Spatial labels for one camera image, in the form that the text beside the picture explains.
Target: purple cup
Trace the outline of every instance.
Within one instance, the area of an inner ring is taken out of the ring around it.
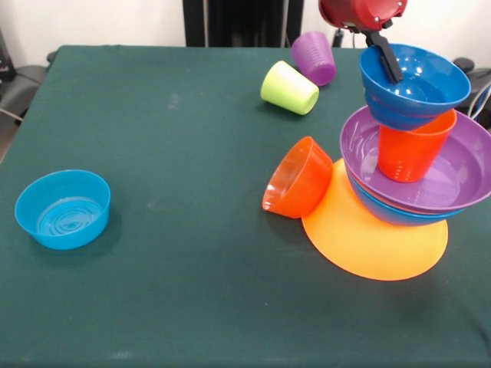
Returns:
[[[336,76],[331,45],[322,32],[307,32],[297,38],[292,57],[301,73],[318,86],[330,83]]]

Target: stacked bowls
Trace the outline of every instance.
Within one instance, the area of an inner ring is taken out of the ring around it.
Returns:
[[[392,48],[404,74],[399,84],[386,77],[376,48],[360,57],[367,106],[344,125],[341,154],[352,189],[373,215],[394,225],[427,225],[491,194],[491,135],[453,110],[470,92],[470,82],[457,66],[419,48]],[[433,126],[441,132],[433,132]],[[425,140],[412,145],[418,134]],[[418,177],[400,175],[411,170],[398,156],[398,145],[413,165],[427,161]],[[394,168],[388,172],[380,163],[391,159]]]

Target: blue bowl rim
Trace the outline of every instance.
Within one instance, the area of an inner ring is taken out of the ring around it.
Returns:
[[[350,179],[350,184],[355,185],[362,194],[364,194],[368,199],[371,199],[375,204],[377,205],[382,205],[385,209],[391,210],[399,215],[403,216],[408,216],[416,219],[426,219],[426,220],[434,220],[434,219],[447,219],[450,216],[457,215],[464,211],[464,209],[459,209],[456,211],[450,211],[450,212],[445,212],[445,213],[438,213],[438,214],[428,214],[424,215],[422,213],[413,213],[409,211],[404,211],[402,209],[396,209],[395,207],[392,207],[391,205],[388,205],[387,203],[382,202],[380,199],[377,199],[372,196],[372,194],[368,193],[364,188],[354,179],[353,175],[348,171],[347,172],[349,179]]]
[[[412,99],[412,98],[405,97],[405,96],[401,96],[401,95],[396,95],[396,94],[392,93],[390,90],[387,90],[387,88],[385,88],[384,86],[382,86],[382,85],[381,85],[381,84],[379,84],[378,82],[376,82],[376,81],[375,81],[373,78],[370,78],[370,77],[368,76],[367,71],[364,69],[363,64],[361,63],[361,59],[362,59],[363,55],[364,55],[364,54],[365,54],[365,53],[366,53],[366,52],[367,52],[367,51],[370,49],[370,48],[366,48],[366,49],[365,49],[365,50],[364,50],[364,51],[363,51],[363,52],[360,54],[360,58],[359,58],[359,61],[358,61],[358,64],[359,64],[359,66],[360,66],[360,71],[361,71],[361,73],[362,73],[362,74],[363,74],[365,77],[367,77],[367,78],[368,78],[368,79],[371,81],[371,83],[375,84],[375,85],[376,85],[376,86],[378,86],[380,89],[382,89],[382,90],[384,90],[384,91],[388,92],[389,94],[392,94],[392,95],[394,95],[394,96],[397,96],[397,98],[400,98],[401,100],[407,100],[407,101],[410,101],[410,102],[415,102],[415,101],[416,101],[416,102],[418,102],[419,104],[424,104],[424,105],[427,105],[427,106],[441,106],[441,107],[444,107],[444,106],[446,106],[446,105],[453,105],[453,106],[457,106],[457,105],[459,105],[460,103],[462,103],[462,102],[463,102],[463,101],[464,101],[466,98],[468,98],[468,97],[469,97],[470,92],[471,92],[471,90],[472,90],[472,86],[471,86],[471,84],[470,84],[470,80],[469,80],[469,78],[466,76],[466,74],[465,74],[465,73],[464,73],[462,70],[460,70],[460,68],[459,68],[459,67],[457,67],[457,66],[456,66],[456,65],[455,65],[453,62],[451,62],[450,60],[448,60],[446,57],[443,57],[443,56],[440,56],[440,55],[438,55],[438,54],[435,54],[434,52],[432,52],[432,51],[428,51],[428,50],[426,50],[426,49],[424,49],[424,48],[417,48],[417,47],[415,47],[415,46],[411,46],[411,45],[409,45],[409,44],[390,44],[390,46],[398,46],[398,47],[399,47],[399,46],[401,46],[401,47],[406,47],[406,48],[412,48],[412,49],[414,49],[414,50],[418,50],[418,51],[423,51],[423,52],[426,52],[426,53],[428,53],[428,54],[430,54],[430,55],[432,55],[432,56],[434,56],[434,57],[436,57],[436,58],[439,58],[439,59],[441,59],[441,60],[446,61],[447,63],[451,64],[451,65],[452,65],[452,67],[454,67],[454,68],[457,70],[457,73],[458,73],[458,74],[460,74],[460,76],[462,76],[462,77],[465,79],[465,81],[467,81],[467,92],[465,93],[465,95],[464,95],[464,97],[463,97],[463,98],[461,98],[461,99],[459,99],[459,100],[452,101],[452,102],[427,102],[427,101],[419,101],[419,100],[414,100],[414,99]]]
[[[99,181],[101,181],[101,183],[104,185],[104,188],[107,190],[107,194],[108,194],[108,197],[107,197],[107,201],[104,205],[104,208],[102,209],[102,213],[105,213],[108,209],[109,209],[109,206],[110,206],[110,199],[111,199],[111,192],[110,192],[110,187],[109,187],[109,184],[107,184],[106,180],[104,180],[104,178],[98,174],[96,174],[95,172],[91,172],[91,171],[87,171],[87,170],[82,170],[82,169],[66,169],[66,170],[60,170],[60,171],[55,171],[55,172],[51,172],[47,175],[44,175],[40,178],[37,178],[34,182],[32,182],[31,184],[29,184],[22,192],[21,194],[19,195],[19,197],[17,198],[17,201],[15,202],[15,210],[14,210],[14,214],[15,214],[15,221],[19,224],[19,226],[21,228],[24,229],[24,231],[26,231],[29,235],[33,236],[33,237],[39,237],[39,236],[42,236],[42,237],[46,237],[46,238],[62,238],[64,236],[69,236],[69,235],[73,235],[73,234],[76,234],[77,232],[82,232],[83,230],[85,230],[87,227],[85,228],[80,228],[78,229],[77,231],[75,232],[71,232],[70,234],[58,234],[58,235],[43,235],[43,234],[39,234],[38,232],[32,232],[31,230],[29,230],[28,228],[26,228],[22,222],[19,220],[19,217],[18,217],[18,204],[21,200],[21,198],[25,195],[25,193],[27,193],[33,186],[37,185],[39,182],[41,182],[42,180],[45,180],[49,177],[52,177],[52,176],[57,176],[57,175],[60,175],[60,174],[64,174],[64,173],[83,173],[83,174],[88,174],[90,176],[93,176],[97,179],[99,179]]]

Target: lime green cup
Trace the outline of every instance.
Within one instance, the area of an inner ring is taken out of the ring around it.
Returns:
[[[299,115],[309,113],[319,98],[319,87],[284,61],[278,61],[266,74],[261,98]]]

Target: cup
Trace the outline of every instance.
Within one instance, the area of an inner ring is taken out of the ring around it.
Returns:
[[[397,182],[421,180],[447,141],[456,119],[456,111],[450,110],[416,130],[395,130],[381,124],[379,170]]]
[[[307,136],[279,164],[262,198],[262,208],[292,219],[308,215],[331,182],[332,160]]]
[[[330,83],[336,76],[336,63],[325,34],[307,32],[292,45],[292,57],[301,73],[318,86]]]
[[[319,88],[284,61],[266,74],[261,98],[299,115],[309,113],[319,98]]]

